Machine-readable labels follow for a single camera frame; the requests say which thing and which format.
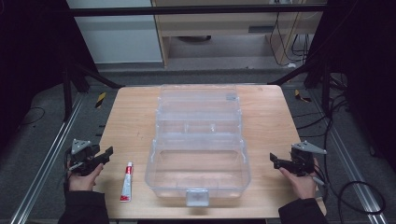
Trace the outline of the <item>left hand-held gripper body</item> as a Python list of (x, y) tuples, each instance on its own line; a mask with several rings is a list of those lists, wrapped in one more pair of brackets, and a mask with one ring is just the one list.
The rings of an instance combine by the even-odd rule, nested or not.
[(93, 145), (91, 141), (74, 139), (71, 148), (66, 152), (67, 170), (73, 174), (82, 176), (89, 175), (100, 163), (98, 159), (101, 154), (98, 145)]

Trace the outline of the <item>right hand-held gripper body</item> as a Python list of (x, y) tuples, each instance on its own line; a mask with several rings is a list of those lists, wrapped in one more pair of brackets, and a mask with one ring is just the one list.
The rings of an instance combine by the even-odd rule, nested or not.
[(317, 147), (307, 141), (291, 145), (291, 164), (290, 172), (297, 176), (304, 176), (315, 171), (313, 154), (326, 155), (327, 150)]

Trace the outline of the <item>person's left hand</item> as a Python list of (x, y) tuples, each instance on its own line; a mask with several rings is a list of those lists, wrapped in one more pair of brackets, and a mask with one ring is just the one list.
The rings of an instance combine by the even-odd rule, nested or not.
[(96, 168), (89, 174), (81, 176), (78, 174), (70, 173), (68, 177), (68, 188), (70, 191), (92, 191), (95, 186), (95, 179), (101, 174), (104, 169), (104, 165), (100, 163)]

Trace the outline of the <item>person's right hand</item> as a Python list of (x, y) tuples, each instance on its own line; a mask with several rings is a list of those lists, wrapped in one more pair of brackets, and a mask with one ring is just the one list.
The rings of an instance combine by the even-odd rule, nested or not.
[(316, 173), (296, 176), (283, 167), (279, 169), (279, 172), (289, 180), (293, 191), (298, 198), (303, 200), (316, 197), (317, 182), (314, 180), (317, 176)]

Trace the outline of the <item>white and red tube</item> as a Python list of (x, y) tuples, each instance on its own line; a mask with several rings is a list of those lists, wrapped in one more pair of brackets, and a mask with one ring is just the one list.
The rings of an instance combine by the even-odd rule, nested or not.
[(134, 165), (131, 161), (127, 163), (125, 168), (125, 175), (123, 179), (123, 185), (120, 195), (120, 201), (127, 203), (132, 200), (132, 176), (133, 176)]

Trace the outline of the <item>yellow and black tape marker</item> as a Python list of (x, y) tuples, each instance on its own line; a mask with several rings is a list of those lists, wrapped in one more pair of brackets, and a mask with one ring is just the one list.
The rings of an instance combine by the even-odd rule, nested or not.
[(300, 100), (300, 101), (303, 101), (303, 102), (306, 102), (306, 103), (312, 102), (311, 98), (309, 98), (309, 97), (303, 97), (303, 96), (301, 95), (300, 91), (298, 91), (298, 90), (294, 90), (294, 97), (295, 97), (295, 99)]
[(94, 107), (95, 107), (95, 108), (100, 108), (101, 105), (102, 105), (102, 103), (103, 103), (103, 101), (105, 100), (105, 97), (106, 97), (106, 92), (105, 92), (105, 91), (101, 92), (101, 93), (98, 95), (98, 98), (97, 98), (97, 101), (96, 101)]

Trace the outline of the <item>black metal stand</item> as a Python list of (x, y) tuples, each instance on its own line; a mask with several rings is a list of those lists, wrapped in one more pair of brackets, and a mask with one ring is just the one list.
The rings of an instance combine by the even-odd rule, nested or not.
[(287, 81), (299, 76), (302, 73), (307, 73), (304, 80), (304, 86), (308, 89), (316, 87), (321, 83), (321, 108), (326, 115), (330, 114), (330, 63), (326, 59), (311, 59), (285, 76), (269, 82), (269, 85), (281, 86)]
[(62, 71), (64, 89), (64, 121), (68, 121), (73, 112), (71, 85), (74, 84), (78, 92), (88, 92), (90, 89), (90, 85), (85, 79), (85, 76), (92, 77), (112, 89), (122, 88), (121, 84), (117, 84), (105, 77), (102, 77), (98, 72), (93, 71), (80, 63), (75, 63), (73, 61), (66, 62), (63, 65)]

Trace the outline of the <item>clear plastic storage box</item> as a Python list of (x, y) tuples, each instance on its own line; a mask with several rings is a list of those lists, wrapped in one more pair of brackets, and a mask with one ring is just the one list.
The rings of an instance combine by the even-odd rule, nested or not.
[(145, 180), (187, 206), (240, 197), (250, 180), (235, 85), (163, 85)]

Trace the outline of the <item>dark curtain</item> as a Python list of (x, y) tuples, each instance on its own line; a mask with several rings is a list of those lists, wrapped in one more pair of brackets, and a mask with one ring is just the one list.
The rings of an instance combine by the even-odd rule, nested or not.
[(328, 0), (309, 57), (347, 77), (375, 152), (396, 173), (396, 0)]
[(66, 0), (0, 0), (0, 154), (33, 97), (63, 81), (57, 43), (96, 69), (75, 19), (55, 14), (68, 8)]

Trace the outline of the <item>white cabinet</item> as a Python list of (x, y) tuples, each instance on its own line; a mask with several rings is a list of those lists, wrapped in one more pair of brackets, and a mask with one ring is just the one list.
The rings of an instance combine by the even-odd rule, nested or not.
[[(66, 0), (71, 9), (150, 7), (150, 0)], [(95, 63), (161, 63), (151, 15), (75, 17)]]

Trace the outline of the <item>light wooden desk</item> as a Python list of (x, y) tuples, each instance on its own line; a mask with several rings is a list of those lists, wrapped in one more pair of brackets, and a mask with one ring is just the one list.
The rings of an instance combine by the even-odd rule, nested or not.
[[(224, 5), (325, 4), (327, 0), (150, 0), (155, 7)], [(290, 60), (287, 52), (297, 35), (316, 32), (320, 12), (156, 15), (163, 61), (168, 62), (171, 39), (176, 36), (265, 35), (277, 63)]]

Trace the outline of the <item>aluminium floor rail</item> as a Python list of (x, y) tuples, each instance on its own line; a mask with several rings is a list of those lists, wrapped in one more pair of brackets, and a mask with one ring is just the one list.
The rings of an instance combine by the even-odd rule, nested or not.
[(9, 224), (25, 224), (41, 190), (43, 189), (44, 184), (47, 181), (50, 170), (52, 169), (53, 164), (55, 163), (58, 154), (64, 145), (64, 141), (76, 120), (78, 112), (82, 107), (82, 102), (85, 98), (86, 96), (84, 93), (77, 94), (75, 102), (72, 104), (72, 111), (69, 118), (62, 123), (62, 126), (57, 132), (57, 135), (54, 138), (45, 159), (41, 163), (33, 182), (31, 183), (23, 200), (18, 206), (18, 209), (15, 211), (11, 220), (9, 221)]
[[(339, 132), (332, 124), (332, 111), (330, 111), (329, 115), (326, 115), (321, 108), (321, 100), (318, 96), (318, 93), (315, 91), (309, 91), (309, 94), (311, 95), (312, 101), (319, 114), (324, 117), (323, 123), (326, 126), (326, 130), (324, 134), (323, 146), (327, 152), (335, 152), (337, 154), (339, 161), (342, 163), (346, 175), (348, 176), (348, 182), (345, 183), (345, 185), (341, 187), (339, 191), (335, 191), (332, 186), (332, 181), (328, 175), (326, 156), (324, 156), (323, 168), (325, 177), (327, 179), (329, 189), (337, 199), (337, 213), (339, 215), (341, 224), (345, 224), (343, 217), (343, 206), (352, 209), (357, 213), (364, 214), (369, 218), (372, 224), (388, 224), (388, 221), (383, 214), (383, 211), (386, 208), (386, 201), (378, 189), (365, 181), (358, 166), (347, 152), (347, 148), (342, 141)], [(353, 188), (355, 190), (355, 193), (360, 200), (361, 208), (354, 207), (351, 204), (346, 204), (346, 201), (343, 199), (343, 194), (347, 188)]]

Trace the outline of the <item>black horizontal frame bar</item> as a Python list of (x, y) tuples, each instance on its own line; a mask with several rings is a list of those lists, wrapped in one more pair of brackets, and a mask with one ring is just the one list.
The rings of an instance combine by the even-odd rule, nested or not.
[(269, 12), (316, 12), (325, 11), (326, 4), (302, 5), (224, 5), (224, 6), (177, 6), (177, 7), (112, 7), (73, 8), (64, 13), (74, 17), (94, 16), (143, 16), (143, 15), (189, 15), (228, 13), (269, 13)]

